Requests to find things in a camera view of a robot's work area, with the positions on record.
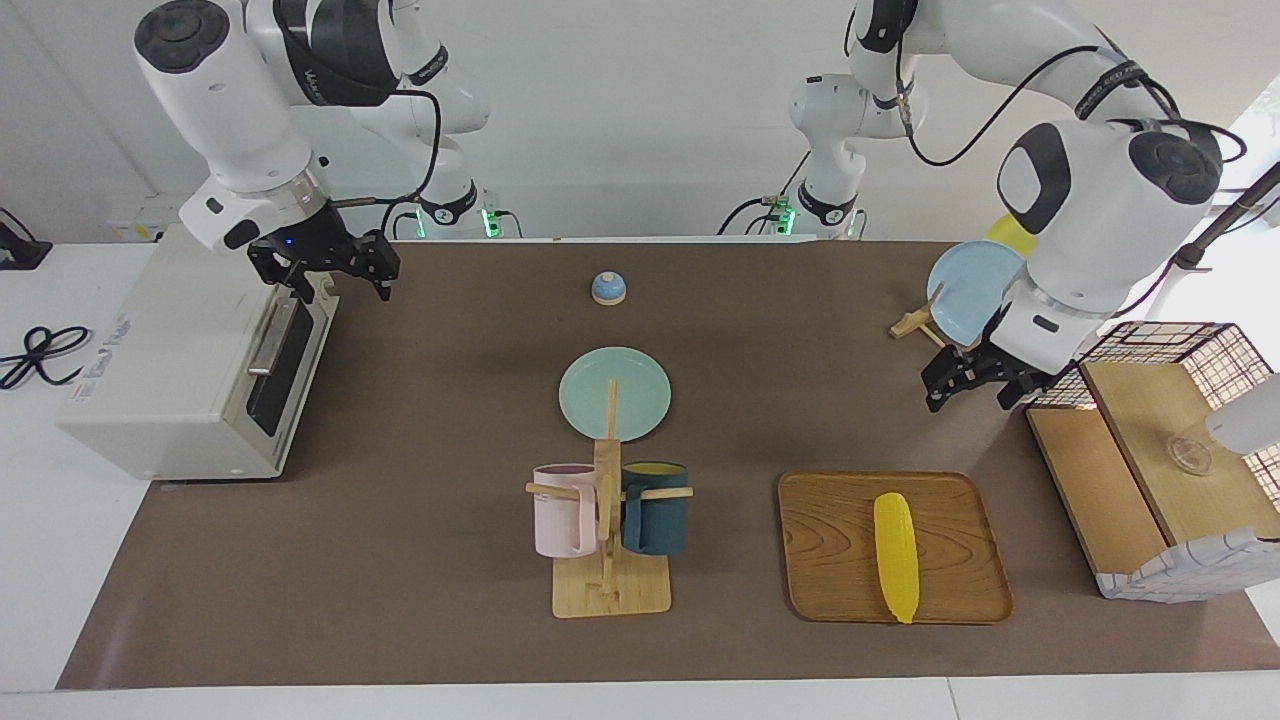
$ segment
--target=plate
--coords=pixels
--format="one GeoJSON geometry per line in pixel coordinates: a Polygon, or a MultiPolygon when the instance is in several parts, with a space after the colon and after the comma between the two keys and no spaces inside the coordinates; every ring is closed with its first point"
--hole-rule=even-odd
{"type": "Polygon", "coordinates": [[[925,297],[933,297],[933,322],[957,345],[973,345],[1000,309],[1005,290],[1023,268],[1023,256],[1007,245],[974,240],[947,250],[933,264],[925,297]]]}
{"type": "Polygon", "coordinates": [[[602,347],[579,357],[561,378],[561,411],[573,429],[604,438],[609,379],[618,380],[617,436],[649,434],[671,409],[671,380],[657,360],[631,347],[602,347]]]}

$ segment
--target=wooden tray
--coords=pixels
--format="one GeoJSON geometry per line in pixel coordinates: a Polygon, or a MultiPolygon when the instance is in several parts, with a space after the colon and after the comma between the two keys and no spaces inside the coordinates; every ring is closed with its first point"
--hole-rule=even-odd
{"type": "Polygon", "coordinates": [[[778,480],[791,605],[806,620],[896,623],[881,596],[872,505],[900,492],[920,553],[916,623],[991,625],[1014,598],[978,488],[955,473],[788,473],[778,480]]]}

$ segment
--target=brown table mat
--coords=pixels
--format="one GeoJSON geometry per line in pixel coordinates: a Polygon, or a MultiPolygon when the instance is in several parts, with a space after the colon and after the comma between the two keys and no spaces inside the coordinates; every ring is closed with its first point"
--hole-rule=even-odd
{"type": "Polygon", "coordinates": [[[383,305],[343,279],[284,482],[154,486],[59,688],[786,679],[1280,667],[1243,593],[1106,601],[1020,414],[924,406],[934,347],[886,328],[946,246],[402,246],[383,305]],[[628,300],[591,302],[621,272],[628,300]],[[589,460],[561,373],[628,345],[671,377],[626,459],[698,488],[675,606],[556,620],[530,470],[589,460]],[[774,487],[803,468],[940,470],[982,489],[1012,585],[995,626],[808,623],[774,487]]]}

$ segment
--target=black cable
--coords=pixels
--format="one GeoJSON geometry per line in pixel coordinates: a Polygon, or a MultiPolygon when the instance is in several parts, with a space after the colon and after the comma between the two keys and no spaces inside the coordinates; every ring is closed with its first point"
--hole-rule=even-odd
{"type": "Polygon", "coordinates": [[[1238,136],[1238,135],[1235,135],[1234,132],[1224,128],[1222,126],[1215,126],[1213,123],[1204,123],[1204,122],[1201,122],[1201,120],[1188,120],[1185,118],[1176,118],[1176,119],[1170,119],[1170,120],[1157,120],[1157,122],[1160,124],[1162,124],[1162,126],[1166,126],[1166,124],[1167,126],[1178,126],[1178,127],[1181,127],[1181,128],[1185,128],[1185,129],[1202,128],[1202,129],[1207,129],[1211,133],[1216,132],[1216,133],[1219,133],[1221,136],[1225,136],[1225,137],[1230,138],[1231,142],[1236,143],[1240,147],[1240,151],[1236,152],[1235,155],[1233,155],[1231,158],[1228,158],[1226,160],[1222,160],[1222,163],[1234,163],[1234,161],[1239,160],[1240,158],[1244,158],[1249,152],[1249,146],[1248,146],[1247,142],[1244,142],[1244,138],[1240,137],[1240,136],[1238,136]]]}
{"type": "Polygon", "coordinates": [[[516,232],[520,233],[520,237],[525,237],[525,228],[520,225],[520,215],[512,213],[511,210],[498,210],[494,213],[494,217],[511,218],[512,220],[516,220],[516,232]]]}
{"type": "Polygon", "coordinates": [[[1228,228],[1228,229],[1222,231],[1222,234],[1233,233],[1235,231],[1243,231],[1244,228],[1252,225],[1253,223],[1258,222],[1258,218],[1261,218],[1262,215],[1266,215],[1267,213],[1270,213],[1271,209],[1275,208],[1277,202],[1280,202],[1280,195],[1277,195],[1275,197],[1275,200],[1272,200],[1271,202],[1268,202],[1266,208],[1263,208],[1262,210],[1260,210],[1257,215],[1253,215],[1252,218],[1249,218],[1248,220],[1244,220],[1243,223],[1235,225],[1234,228],[1228,228]]]}
{"type": "Polygon", "coordinates": [[[741,215],[742,210],[746,210],[748,208],[751,208],[754,205],[767,205],[767,202],[764,201],[763,197],[756,197],[754,200],[748,200],[746,202],[739,205],[737,208],[733,209],[732,213],[728,214],[727,218],[724,218],[724,224],[721,225],[721,229],[717,231],[716,234],[717,236],[724,234],[724,231],[728,229],[728,224],[733,222],[733,218],[741,215]]]}
{"type": "Polygon", "coordinates": [[[14,223],[17,223],[17,225],[19,228],[22,228],[22,232],[27,233],[27,237],[31,238],[32,242],[36,242],[36,234],[32,233],[31,228],[28,228],[27,225],[24,225],[23,222],[19,220],[17,215],[14,215],[13,213],[10,213],[9,210],[6,210],[4,208],[0,208],[0,213],[4,213],[5,215],[8,215],[8,218],[10,220],[13,220],[14,223]]]}
{"type": "Polygon", "coordinates": [[[1213,123],[1206,123],[1206,122],[1201,122],[1201,120],[1188,120],[1187,118],[1167,118],[1167,119],[1164,119],[1164,120],[1157,120],[1157,119],[1135,120],[1133,118],[1112,118],[1112,119],[1110,119],[1107,122],[1108,123],[1120,123],[1123,126],[1132,127],[1135,132],[1142,132],[1142,131],[1147,129],[1147,124],[1146,123],[1156,123],[1157,126],[1180,127],[1180,128],[1188,131],[1188,135],[1190,135],[1190,132],[1189,132],[1190,128],[1201,128],[1201,129],[1208,131],[1211,135],[1212,133],[1221,135],[1224,137],[1230,138],[1231,142],[1234,142],[1240,149],[1240,151],[1236,152],[1235,155],[1231,155],[1230,158],[1222,160],[1224,164],[1226,164],[1226,163],[1234,163],[1234,161],[1239,160],[1240,158],[1244,158],[1249,152],[1249,145],[1247,142],[1244,142],[1243,137],[1235,135],[1234,132],[1226,129],[1222,126],[1215,126],[1213,123]]]}
{"type": "Polygon", "coordinates": [[[854,4],[854,9],[849,12],[849,24],[845,26],[845,58],[852,55],[852,50],[849,49],[849,38],[854,35],[854,15],[858,14],[858,4],[854,4]]]}
{"type": "Polygon", "coordinates": [[[782,186],[782,191],[778,192],[778,195],[785,196],[787,191],[791,190],[791,183],[795,182],[796,177],[800,174],[800,168],[804,168],[804,164],[809,160],[810,155],[813,155],[813,150],[809,150],[804,154],[804,158],[800,158],[800,164],[796,165],[795,172],[791,173],[790,178],[787,178],[787,183],[782,186]]]}
{"type": "Polygon", "coordinates": [[[399,197],[396,197],[387,205],[387,211],[383,213],[383,223],[381,225],[379,225],[379,232],[381,232],[383,234],[387,234],[387,223],[390,220],[392,213],[394,213],[397,208],[399,208],[406,202],[416,202],[417,197],[422,195],[422,191],[426,190],[426,186],[431,184],[431,178],[435,177],[435,161],[440,158],[440,126],[444,124],[444,115],[440,111],[440,100],[435,95],[431,95],[425,90],[394,90],[392,91],[392,95],[401,95],[406,97],[426,97],[428,100],[430,100],[431,109],[435,113],[435,129],[433,131],[431,160],[430,164],[426,167],[426,177],[422,178],[422,182],[421,184],[417,186],[417,190],[415,190],[408,195],[402,195],[399,197]]]}
{"type": "MultiPolygon", "coordinates": [[[[905,20],[904,20],[904,24],[901,27],[901,31],[902,31],[902,35],[906,33],[905,20]]],[[[951,156],[951,158],[948,158],[946,160],[934,160],[934,159],[927,156],[924,154],[924,151],[920,150],[920,146],[915,143],[915,128],[910,123],[904,123],[904,127],[906,129],[906,140],[908,140],[908,142],[911,143],[911,150],[915,151],[915,155],[920,160],[923,160],[925,164],[932,165],[934,168],[945,168],[947,165],[951,165],[952,163],[955,163],[960,158],[964,158],[970,150],[973,150],[973,146],[977,145],[979,140],[982,140],[982,136],[987,135],[987,131],[991,129],[991,126],[993,126],[996,123],[996,120],[1000,118],[1000,115],[1002,115],[1005,113],[1005,110],[1014,101],[1014,99],[1018,97],[1018,95],[1021,94],[1021,91],[1027,90],[1027,86],[1030,85],[1032,81],[1036,79],[1041,73],[1043,73],[1044,70],[1047,70],[1048,68],[1051,68],[1059,60],[1061,60],[1064,58],[1068,58],[1070,55],[1075,55],[1076,53],[1098,53],[1101,50],[1102,50],[1102,47],[1100,47],[1097,45],[1076,45],[1075,47],[1069,47],[1066,50],[1062,50],[1057,55],[1053,55],[1048,60],[1044,60],[1043,63],[1041,63],[1039,67],[1036,68],[1034,70],[1032,70],[1032,73],[1029,76],[1027,76],[1023,79],[1023,82],[1018,83],[1018,87],[1015,87],[1014,91],[1009,94],[1009,97],[1006,97],[1005,101],[1001,102],[998,108],[996,108],[996,111],[992,113],[991,118],[988,118],[986,123],[983,123],[983,126],[978,129],[978,133],[974,135],[973,138],[964,147],[961,147],[959,152],[956,152],[954,156],[951,156]]],[[[897,87],[899,87],[899,92],[900,92],[900,97],[901,97],[899,100],[899,102],[901,102],[906,97],[906,95],[902,92],[902,88],[905,88],[906,85],[902,82],[902,41],[901,41],[901,38],[897,41],[897,61],[895,64],[895,69],[896,69],[896,76],[897,76],[897,87]]]]}
{"type": "Polygon", "coordinates": [[[416,220],[417,219],[417,214],[416,213],[401,213],[399,215],[396,215],[396,222],[392,223],[392,237],[393,238],[399,240],[399,223],[401,223],[401,220],[403,220],[406,218],[416,220]]]}
{"type": "Polygon", "coordinates": [[[742,233],[742,234],[751,234],[751,228],[755,227],[755,223],[760,223],[760,232],[758,232],[756,234],[763,234],[764,233],[764,228],[769,227],[769,215],[760,215],[759,218],[751,220],[746,225],[746,232],[742,233]]]}
{"type": "Polygon", "coordinates": [[[27,375],[29,375],[32,370],[35,370],[46,383],[51,386],[64,386],[74,380],[81,374],[83,368],[81,368],[81,370],[76,370],[65,378],[55,379],[49,377],[44,363],[45,360],[60,357],[68,352],[78,350],[82,345],[88,342],[91,334],[92,333],[88,328],[81,325],[64,328],[56,333],[44,325],[31,328],[27,331],[27,336],[22,341],[23,347],[27,348],[26,352],[20,355],[10,355],[9,357],[0,357],[0,365],[17,363],[14,368],[0,378],[0,389],[14,389],[22,384],[24,379],[27,379],[27,375]],[[74,336],[74,338],[64,345],[58,345],[59,340],[69,336],[74,336]]]}
{"type": "Polygon", "coordinates": [[[1172,110],[1175,115],[1183,114],[1183,111],[1178,109],[1178,101],[1174,100],[1174,94],[1169,92],[1169,88],[1165,87],[1164,85],[1160,85],[1160,81],[1152,77],[1146,77],[1142,78],[1142,83],[1158,92],[1160,96],[1165,99],[1165,102],[1169,104],[1169,109],[1172,110]]]}
{"type": "Polygon", "coordinates": [[[1165,282],[1165,278],[1169,277],[1169,272],[1174,269],[1174,261],[1175,261],[1176,258],[1178,256],[1174,255],[1172,258],[1169,259],[1167,263],[1165,263],[1165,269],[1160,272],[1160,277],[1156,278],[1156,282],[1151,283],[1151,287],[1147,288],[1147,292],[1142,293],[1142,297],[1139,297],[1138,300],[1134,300],[1128,307],[1124,307],[1123,310],[1116,310],[1111,315],[1111,318],[1115,319],[1115,318],[1120,318],[1123,315],[1128,315],[1129,313],[1133,313],[1134,310],[1138,309],[1139,305],[1142,305],[1143,302],[1146,302],[1148,297],[1151,297],[1152,295],[1155,295],[1156,290],[1160,288],[1160,286],[1165,282]]]}

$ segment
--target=wooden shelf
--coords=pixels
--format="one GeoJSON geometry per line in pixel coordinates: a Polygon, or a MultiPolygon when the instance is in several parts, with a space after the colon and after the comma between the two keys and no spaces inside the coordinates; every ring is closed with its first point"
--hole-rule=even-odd
{"type": "Polygon", "coordinates": [[[1027,420],[1094,573],[1133,573],[1165,551],[1101,413],[1033,407],[1027,420]]]}
{"type": "Polygon", "coordinates": [[[1087,363],[1082,373],[1170,546],[1239,528],[1280,537],[1280,512],[1244,460],[1213,448],[1208,477],[1184,473],[1165,443],[1210,413],[1181,365],[1087,363]]]}

